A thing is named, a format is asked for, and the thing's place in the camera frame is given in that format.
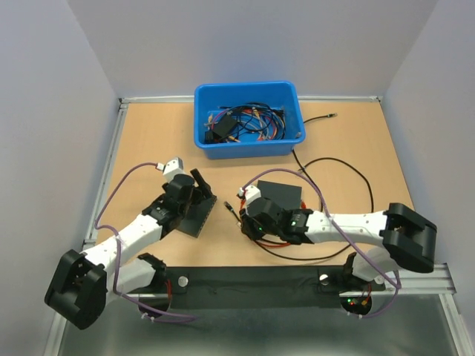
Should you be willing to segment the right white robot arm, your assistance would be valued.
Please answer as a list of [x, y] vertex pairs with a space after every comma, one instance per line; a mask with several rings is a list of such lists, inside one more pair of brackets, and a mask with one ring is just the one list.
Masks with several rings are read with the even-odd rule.
[[434, 270], [437, 227], [401, 203], [369, 214], [329, 214], [311, 209], [285, 210], [258, 197], [240, 210], [242, 232], [253, 240], [264, 235], [291, 245], [346, 242], [354, 248], [342, 270], [342, 283], [359, 289], [388, 272], [419, 274]]

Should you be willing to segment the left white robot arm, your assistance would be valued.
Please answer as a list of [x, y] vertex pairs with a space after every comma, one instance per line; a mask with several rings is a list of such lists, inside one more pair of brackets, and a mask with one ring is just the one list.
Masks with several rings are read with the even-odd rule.
[[214, 198], [197, 169], [177, 173], [164, 192], [123, 230], [92, 248], [64, 253], [45, 294], [45, 304], [80, 330], [91, 326], [112, 300], [144, 287], [159, 291], [166, 266], [142, 250], [177, 229], [190, 208]]

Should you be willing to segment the black network switch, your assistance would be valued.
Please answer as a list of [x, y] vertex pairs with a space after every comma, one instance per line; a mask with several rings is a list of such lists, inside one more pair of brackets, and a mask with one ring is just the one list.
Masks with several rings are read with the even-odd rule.
[[216, 201], [217, 197], [212, 195], [198, 205], [191, 206], [187, 215], [177, 227], [177, 230], [190, 237], [198, 238]]
[[283, 183], [258, 180], [257, 188], [261, 196], [273, 201], [282, 209], [292, 210], [301, 207], [302, 187]]

